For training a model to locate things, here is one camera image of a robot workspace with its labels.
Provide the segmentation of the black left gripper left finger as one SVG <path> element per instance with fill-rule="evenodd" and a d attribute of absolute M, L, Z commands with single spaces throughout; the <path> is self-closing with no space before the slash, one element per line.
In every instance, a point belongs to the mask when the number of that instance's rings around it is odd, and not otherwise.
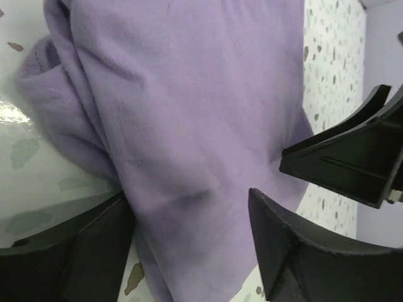
<path fill-rule="evenodd" d="M 109 199 L 1 249 L 1 301 L 116 301 L 134 225 Z"/>

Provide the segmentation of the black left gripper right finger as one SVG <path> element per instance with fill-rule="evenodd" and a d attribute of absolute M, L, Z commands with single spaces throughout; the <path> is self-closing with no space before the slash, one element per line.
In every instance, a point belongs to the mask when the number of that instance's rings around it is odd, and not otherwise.
<path fill-rule="evenodd" d="M 267 301 L 402 301 L 402 249 L 334 233 L 249 190 Z"/>

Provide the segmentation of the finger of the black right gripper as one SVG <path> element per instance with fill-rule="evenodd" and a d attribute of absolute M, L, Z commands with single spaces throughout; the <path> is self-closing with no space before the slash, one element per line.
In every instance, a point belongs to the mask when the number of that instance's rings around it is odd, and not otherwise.
<path fill-rule="evenodd" d="M 286 148 L 280 171 L 372 208 L 402 202 L 402 89 L 373 88 L 346 120 Z"/>

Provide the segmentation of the purple t-shirt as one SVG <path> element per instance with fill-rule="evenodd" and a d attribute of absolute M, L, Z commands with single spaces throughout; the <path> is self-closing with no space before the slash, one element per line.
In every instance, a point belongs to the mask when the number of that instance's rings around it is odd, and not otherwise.
<path fill-rule="evenodd" d="M 49 36 L 17 83 L 48 139 L 118 182 L 157 301 L 229 301 L 256 267 L 256 187 L 297 209 L 279 171 L 311 136 L 303 1 L 45 1 Z"/>

